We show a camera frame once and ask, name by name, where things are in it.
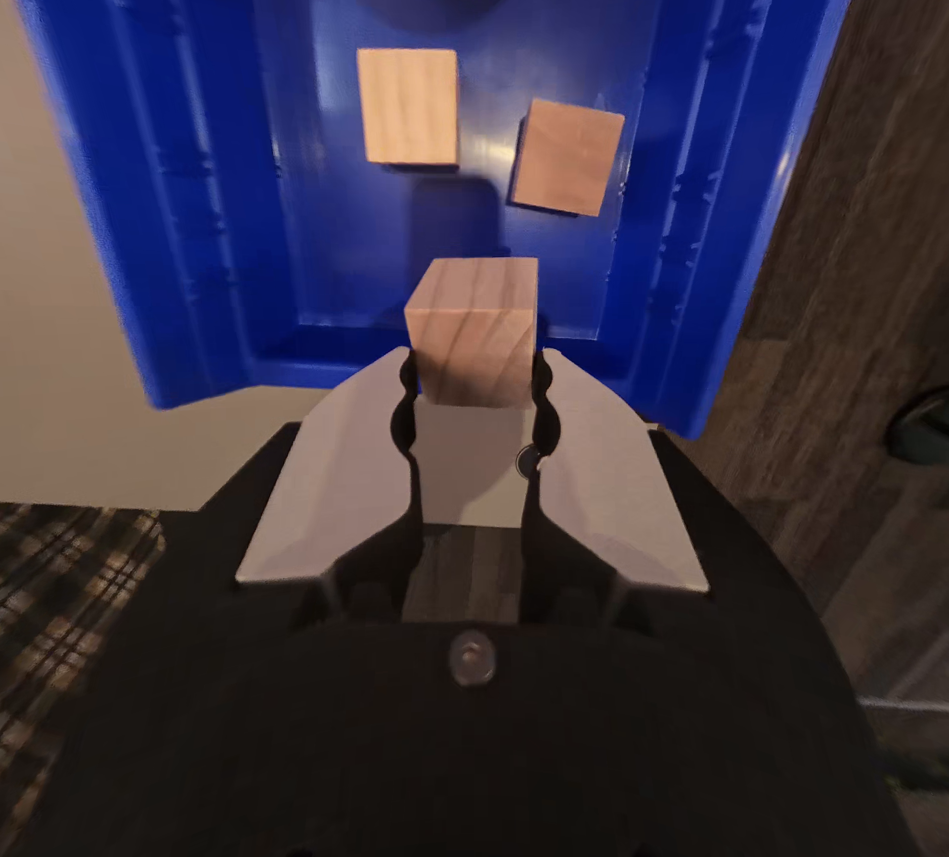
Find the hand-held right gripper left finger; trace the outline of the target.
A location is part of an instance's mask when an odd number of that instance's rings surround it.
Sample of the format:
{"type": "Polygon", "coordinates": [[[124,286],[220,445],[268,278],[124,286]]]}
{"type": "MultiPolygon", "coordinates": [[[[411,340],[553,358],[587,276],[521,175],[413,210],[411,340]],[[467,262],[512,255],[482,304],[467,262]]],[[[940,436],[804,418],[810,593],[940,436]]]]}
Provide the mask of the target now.
{"type": "Polygon", "coordinates": [[[342,584],[393,575],[421,556],[421,478],[413,454],[419,377],[398,346],[332,390],[303,420],[235,578],[243,585],[342,584]]]}

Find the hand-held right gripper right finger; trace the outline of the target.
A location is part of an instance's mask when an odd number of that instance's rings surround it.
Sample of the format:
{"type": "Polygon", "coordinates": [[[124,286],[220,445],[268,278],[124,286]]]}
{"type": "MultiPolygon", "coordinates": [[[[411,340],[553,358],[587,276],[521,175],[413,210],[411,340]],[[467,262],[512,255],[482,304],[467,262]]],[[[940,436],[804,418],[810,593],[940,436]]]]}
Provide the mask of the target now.
{"type": "Polygon", "coordinates": [[[526,594],[633,586],[705,594],[710,584],[644,422],[560,351],[535,362],[537,409],[521,524],[526,594]]]}

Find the wooden cube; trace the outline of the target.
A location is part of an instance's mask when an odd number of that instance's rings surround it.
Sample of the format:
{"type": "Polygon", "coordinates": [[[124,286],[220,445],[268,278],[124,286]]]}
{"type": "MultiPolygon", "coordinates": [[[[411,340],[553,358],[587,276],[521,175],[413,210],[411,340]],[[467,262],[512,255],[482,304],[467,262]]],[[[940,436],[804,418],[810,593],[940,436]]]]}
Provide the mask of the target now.
{"type": "Polygon", "coordinates": [[[458,56],[452,49],[359,48],[364,155],[380,165],[459,163],[458,56]]]}
{"type": "Polygon", "coordinates": [[[533,99],[517,149],[511,202],[598,216],[624,123],[621,114],[533,99]]]}
{"type": "Polygon", "coordinates": [[[428,402],[528,408],[538,284],[537,258],[433,259],[404,307],[428,402]]]}

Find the blue plastic bin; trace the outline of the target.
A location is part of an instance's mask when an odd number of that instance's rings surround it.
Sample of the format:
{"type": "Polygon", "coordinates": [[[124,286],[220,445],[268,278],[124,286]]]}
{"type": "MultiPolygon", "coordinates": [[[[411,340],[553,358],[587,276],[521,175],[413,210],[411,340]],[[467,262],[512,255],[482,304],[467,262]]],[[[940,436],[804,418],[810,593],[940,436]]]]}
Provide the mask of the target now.
{"type": "Polygon", "coordinates": [[[703,431],[850,0],[18,0],[143,388],[331,388],[435,257],[539,260],[540,345],[703,431]],[[452,49],[459,163],[366,160],[359,48],[452,49]],[[596,217],[511,202],[540,98],[621,114],[596,217]]]}

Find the person in plaid shirt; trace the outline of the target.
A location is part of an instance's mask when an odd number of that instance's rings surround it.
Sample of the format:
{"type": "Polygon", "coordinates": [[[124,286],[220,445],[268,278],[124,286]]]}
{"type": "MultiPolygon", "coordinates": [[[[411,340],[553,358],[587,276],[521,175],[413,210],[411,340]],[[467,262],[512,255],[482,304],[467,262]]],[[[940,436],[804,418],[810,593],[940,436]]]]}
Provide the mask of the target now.
{"type": "Polygon", "coordinates": [[[57,717],[164,549],[154,509],[2,503],[2,855],[60,754],[57,717]]]}

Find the dark chair caster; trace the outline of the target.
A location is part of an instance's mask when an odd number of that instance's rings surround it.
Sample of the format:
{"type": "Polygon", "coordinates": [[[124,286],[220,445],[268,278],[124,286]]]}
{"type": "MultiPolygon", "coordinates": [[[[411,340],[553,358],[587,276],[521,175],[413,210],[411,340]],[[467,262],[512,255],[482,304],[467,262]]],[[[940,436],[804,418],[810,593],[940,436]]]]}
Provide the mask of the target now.
{"type": "Polygon", "coordinates": [[[885,431],[890,457],[911,464],[948,465],[948,386],[929,389],[890,419],[885,431]]]}

